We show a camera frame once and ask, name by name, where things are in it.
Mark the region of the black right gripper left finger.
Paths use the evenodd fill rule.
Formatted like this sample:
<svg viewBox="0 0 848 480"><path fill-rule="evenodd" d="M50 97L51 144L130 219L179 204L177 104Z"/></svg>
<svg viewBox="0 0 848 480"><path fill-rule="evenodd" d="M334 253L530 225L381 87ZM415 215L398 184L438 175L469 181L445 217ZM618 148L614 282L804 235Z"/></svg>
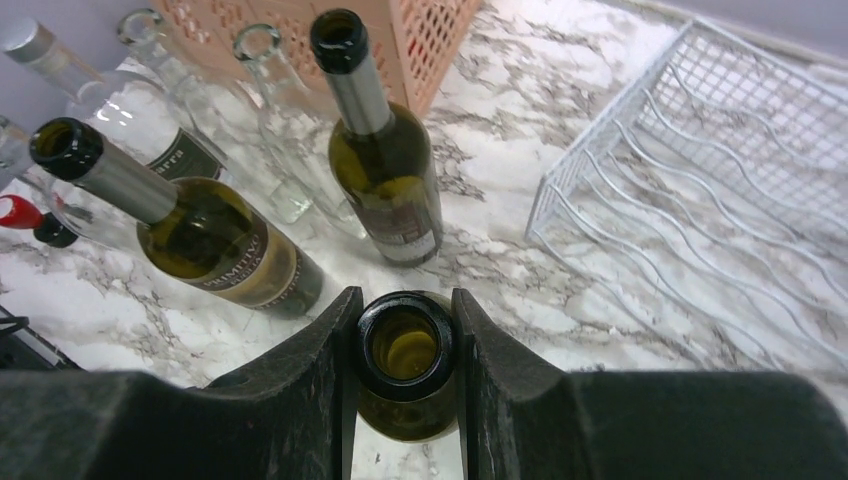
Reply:
<svg viewBox="0 0 848 480"><path fill-rule="evenodd" d="M6 371L5 479L347 479L359 288L209 386L139 371Z"/></svg>

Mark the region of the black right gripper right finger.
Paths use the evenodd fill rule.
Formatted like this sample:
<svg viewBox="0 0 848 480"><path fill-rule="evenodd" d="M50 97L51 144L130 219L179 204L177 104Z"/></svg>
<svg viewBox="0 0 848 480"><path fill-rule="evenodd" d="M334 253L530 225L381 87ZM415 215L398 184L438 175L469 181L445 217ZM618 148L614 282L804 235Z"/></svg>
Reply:
<svg viewBox="0 0 848 480"><path fill-rule="evenodd" d="M773 371L565 372L465 289L457 397L468 479L843 479L847 429L809 381Z"/></svg>

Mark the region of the green wine bottle silver neck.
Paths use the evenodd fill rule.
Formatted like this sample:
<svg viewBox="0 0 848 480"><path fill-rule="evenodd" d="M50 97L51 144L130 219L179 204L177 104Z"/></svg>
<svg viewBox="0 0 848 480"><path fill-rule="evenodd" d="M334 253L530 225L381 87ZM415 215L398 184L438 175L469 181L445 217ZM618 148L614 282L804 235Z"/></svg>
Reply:
<svg viewBox="0 0 848 480"><path fill-rule="evenodd" d="M310 43L341 115L328 145L335 179L388 263L424 263L443 241L426 128L408 108L387 99L368 31L356 13L321 13L311 25Z"/></svg>

